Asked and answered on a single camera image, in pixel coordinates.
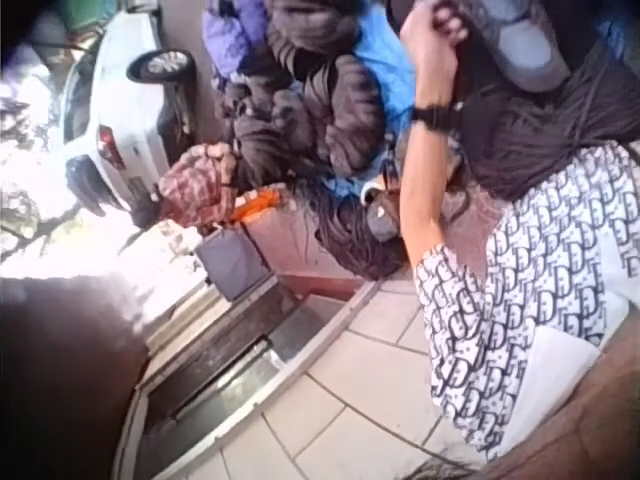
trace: car wheel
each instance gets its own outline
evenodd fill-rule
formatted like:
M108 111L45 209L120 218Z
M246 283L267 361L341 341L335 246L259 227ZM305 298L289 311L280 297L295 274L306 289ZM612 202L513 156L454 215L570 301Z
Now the car wheel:
M194 72L195 62L189 52L164 49L138 57L129 65L127 76L138 83L175 83L190 79Z

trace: white shirt with black print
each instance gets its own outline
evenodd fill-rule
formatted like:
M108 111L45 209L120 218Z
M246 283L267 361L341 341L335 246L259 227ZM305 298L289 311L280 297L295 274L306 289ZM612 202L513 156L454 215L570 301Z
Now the white shirt with black print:
M487 242L484 284L446 246L424 255L415 282L434 403L468 444L503 455L640 308L640 167L615 143L581 150L507 208Z

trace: car taillight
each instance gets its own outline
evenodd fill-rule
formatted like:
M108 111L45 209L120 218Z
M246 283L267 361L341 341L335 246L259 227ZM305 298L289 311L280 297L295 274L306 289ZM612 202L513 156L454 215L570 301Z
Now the car taillight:
M116 141L113 138L113 131L109 127L100 125L98 127L98 153L117 170L125 170L127 167L122 161L120 152L116 148Z

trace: red plaid shirt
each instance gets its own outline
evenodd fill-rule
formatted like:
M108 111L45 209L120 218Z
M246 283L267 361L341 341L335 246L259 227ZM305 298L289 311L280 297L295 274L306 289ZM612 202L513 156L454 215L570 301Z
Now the red plaid shirt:
M183 228L227 221L235 207L236 158L229 145L196 145L158 182L163 216Z

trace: sidewalk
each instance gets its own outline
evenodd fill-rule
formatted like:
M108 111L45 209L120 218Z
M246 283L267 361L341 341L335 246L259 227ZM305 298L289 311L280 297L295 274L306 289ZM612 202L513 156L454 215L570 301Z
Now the sidewalk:
M395 480L425 461L482 457L429 398L427 342L410 280L383 283L274 405L189 480Z

